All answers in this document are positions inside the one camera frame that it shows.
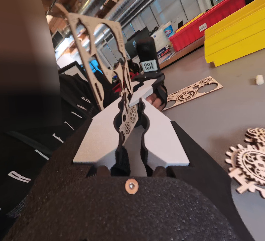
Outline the bleach wipes canister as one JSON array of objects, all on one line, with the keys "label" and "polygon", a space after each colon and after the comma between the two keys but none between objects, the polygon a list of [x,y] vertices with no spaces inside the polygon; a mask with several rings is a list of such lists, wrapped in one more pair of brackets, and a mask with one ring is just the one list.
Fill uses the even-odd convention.
[{"label": "bleach wipes canister", "polygon": [[165,36],[169,39],[175,34],[175,31],[173,30],[171,21],[167,22],[166,24],[163,25],[162,30],[165,34]]}]

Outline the white printed sign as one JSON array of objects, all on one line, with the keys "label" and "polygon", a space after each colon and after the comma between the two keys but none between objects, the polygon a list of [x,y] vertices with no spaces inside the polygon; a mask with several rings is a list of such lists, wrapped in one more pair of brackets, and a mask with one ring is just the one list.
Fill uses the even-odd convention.
[{"label": "white printed sign", "polygon": [[158,29],[151,37],[154,39],[156,52],[164,48],[168,44],[168,39],[163,29]]}]

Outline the wooden gear assembly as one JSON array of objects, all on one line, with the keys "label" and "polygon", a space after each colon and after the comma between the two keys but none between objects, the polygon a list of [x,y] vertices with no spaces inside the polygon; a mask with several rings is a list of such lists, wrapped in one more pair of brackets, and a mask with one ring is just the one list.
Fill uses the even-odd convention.
[{"label": "wooden gear assembly", "polygon": [[239,184],[237,193],[258,192],[265,199],[265,129],[249,128],[245,137],[246,146],[238,144],[225,152],[228,175]]}]

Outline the yellow plastic bin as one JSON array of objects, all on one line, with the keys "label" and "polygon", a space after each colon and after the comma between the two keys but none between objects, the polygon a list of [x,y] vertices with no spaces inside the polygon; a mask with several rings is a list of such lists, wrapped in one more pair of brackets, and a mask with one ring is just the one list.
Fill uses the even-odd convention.
[{"label": "yellow plastic bin", "polygon": [[265,48],[265,0],[254,0],[205,30],[205,60],[215,67]]},{"label": "yellow plastic bin", "polygon": [[187,25],[189,25],[189,24],[191,24],[192,22],[194,22],[196,19],[198,19],[199,17],[201,17],[204,13],[205,13],[205,12],[203,12],[203,13],[197,15],[197,16],[194,17],[192,20],[188,21],[188,22],[187,22],[186,24],[184,24],[182,27],[178,28],[178,29],[176,30],[175,33],[179,32],[181,29],[183,29],[183,28],[186,27]]}]

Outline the person's left hand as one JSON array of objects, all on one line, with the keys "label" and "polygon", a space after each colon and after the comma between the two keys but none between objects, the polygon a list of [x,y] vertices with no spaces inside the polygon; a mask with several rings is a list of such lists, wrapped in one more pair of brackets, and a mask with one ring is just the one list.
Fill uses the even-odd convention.
[{"label": "person's left hand", "polygon": [[162,111],[165,107],[165,104],[162,103],[162,100],[157,97],[155,93],[151,94],[146,98],[146,101],[150,103],[153,107],[155,107],[157,110]]}]

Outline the wooden puzzle sheet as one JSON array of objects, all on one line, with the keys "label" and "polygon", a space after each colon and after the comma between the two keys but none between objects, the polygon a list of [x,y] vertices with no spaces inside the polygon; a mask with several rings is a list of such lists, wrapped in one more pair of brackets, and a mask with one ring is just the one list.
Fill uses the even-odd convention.
[{"label": "wooden puzzle sheet", "polygon": [[[211,89],[210,91],[206,92],[206,90],[204,90],[203,92],[199,92],[199,90],[205,86],[209,86],[209,85],[215,85],[214,89]],[[170,107],[165,107],[163,109],[163,111],[166,111],[168,109],[174,108],[176,106],[179,106],[181,104],[187,103],[189,101],[195,100],[199,97],[202,97],[204,95],[207,95],[211,92],[217,91],[219,89],[222,89],[223,86],[217,82],[213,77],[209,76],[206,77],[188,87],[185,87],[181,90],[178,90],[170,95],[168,95],[167,97],[167,104],[169,104],[170,102],[174,102],[174,104]]]},{"label": "wooden puzzle sheet", "polygon": [[[117,22],[99,19],[90,16],[84,16],[76,13],[68,13],[67,14],[68,23],[73,34],[76,46],[78,48],[78,52],[80,54],[82,63],[84,65],[88,81],[90,87],[93,90],[94,97],[97,101],[98,107],[100,111],[104,110],[103,101],[104,101],[104,89],[102,84],[98,81],[94,73],[90,68],[89,61],[93,58],[97,60],[99,67],[104,75],[104,78],[108,80],[109,83],[112,82],[112,75],[115,74],[120,83],[121,90],[119,92],[119,96],[122,98],[122,115],[121,115],[121,125],[118,128],[119,132],[122,134],[124,140],[122,144],[125,143],[129,135],[131,134],[135,124],[138,121],[138,113],[137,113],[137,105],[133,105],[129,107],[129,102],[131,100],[133,94],[133,86],[131,83],[130,72],[128,68],[128,62],[126,58],[126,51],[124,47],[123,35],[121,25]],[[81,23],[88,32],[89,38],[89,49],[85,49],[81,41],[78,38],[78,34],[76,32],[77,25]],[[118,62],[118,65],[114,70],[109,70],[106,65],[101,61],[97,47],[95,45],[95,36],[94,31],[99,25],[106,25],[111,29],[112,34],[116,40],[118,52],[122,56],[122,62]]]}]

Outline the person's black hoodie torso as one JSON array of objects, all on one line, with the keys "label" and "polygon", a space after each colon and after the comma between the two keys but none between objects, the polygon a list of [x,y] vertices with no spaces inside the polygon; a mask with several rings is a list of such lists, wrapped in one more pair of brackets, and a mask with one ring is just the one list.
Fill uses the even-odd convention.
[{"label": "person's black hoodie torso", "polygon": [[99,110],[87,80],[60,74],[60,125],[1,134],[1,218],[14,218],[25,203],[35,179],[51,158]]}]

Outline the red plastic bin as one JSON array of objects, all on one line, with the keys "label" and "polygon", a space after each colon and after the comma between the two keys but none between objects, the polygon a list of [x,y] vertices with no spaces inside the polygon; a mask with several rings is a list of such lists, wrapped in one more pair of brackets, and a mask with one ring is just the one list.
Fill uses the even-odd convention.
[{"label": "red plastic bin", "polygon": [[205,30],[246,5],[245,0],[223,0],[201,17],[169,38],[175,51],[180,51],[204,36]]}]

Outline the blue glove box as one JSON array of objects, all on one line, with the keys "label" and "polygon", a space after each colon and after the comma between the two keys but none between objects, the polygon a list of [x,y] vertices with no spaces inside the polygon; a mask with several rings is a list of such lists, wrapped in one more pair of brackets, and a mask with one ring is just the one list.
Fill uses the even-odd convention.
[{"label": "blue glove box", "polygon": [[169,53],[171,51],[170,46],[167,44],[165,47],[163,47],[162,49],[160,49],[157,52],[157,57],[158,59],[160,59],[161,57],[163,57],[164,55],[166,55],[167,53]]}]

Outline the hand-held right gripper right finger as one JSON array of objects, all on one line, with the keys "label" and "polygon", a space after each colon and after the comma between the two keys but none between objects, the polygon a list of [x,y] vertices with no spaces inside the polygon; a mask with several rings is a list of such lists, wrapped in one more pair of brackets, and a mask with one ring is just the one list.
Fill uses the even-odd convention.
[{"label": "hand-held right gripper right finger", "polygon": [[171,120],[140,98],[141,125],[141,159],[147,170],[157,167],[188,166],[190,161],[174,130]]}]

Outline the black framed marker board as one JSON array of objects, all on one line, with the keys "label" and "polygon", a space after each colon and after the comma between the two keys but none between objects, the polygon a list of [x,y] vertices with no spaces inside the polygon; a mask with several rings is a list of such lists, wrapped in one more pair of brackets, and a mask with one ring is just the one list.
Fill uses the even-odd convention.
[{"label": "black framed marker board", "polygon": [[82,75],[85,78],[87,78],[83,66],[80,65],[77,61],[74,61],[74,62],[68,64],[67,66],[59,69],[58,74],[67,74],[67,75],[71,75],[71,76],[74,76],[75,74],[79,74],[80,77]]}]

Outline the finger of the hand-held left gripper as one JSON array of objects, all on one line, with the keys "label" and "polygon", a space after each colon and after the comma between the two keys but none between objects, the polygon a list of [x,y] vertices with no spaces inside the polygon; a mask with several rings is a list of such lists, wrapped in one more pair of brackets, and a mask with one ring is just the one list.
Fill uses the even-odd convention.
[{"label": "finger of the hand-held left gripper", "polygon": [[153,93],[153,87],[140,87],[136,92],[133,93],[129,102],[129,107],[132,107],[139,103],[140,98],[146,99]]},{"label": "finger of the hand-held left gripper", "polygon": [[148,92],[153,90],[152,85],[157,81],[157,79],[150,79],[143,82],[142,85],[139,85],[136,92]]}]

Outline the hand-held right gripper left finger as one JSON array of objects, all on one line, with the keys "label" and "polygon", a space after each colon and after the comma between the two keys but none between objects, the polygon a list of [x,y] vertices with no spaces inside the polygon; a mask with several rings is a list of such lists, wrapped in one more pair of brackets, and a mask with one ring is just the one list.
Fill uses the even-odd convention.
[{"label": "hand-held right gripper left finger", "polygon": [[115,165],[119,132],[114,127],[114,118],[120,112],[121,101],[122,98],[118,98],[93,117],[73,163],[106,166],[109,170]]}]

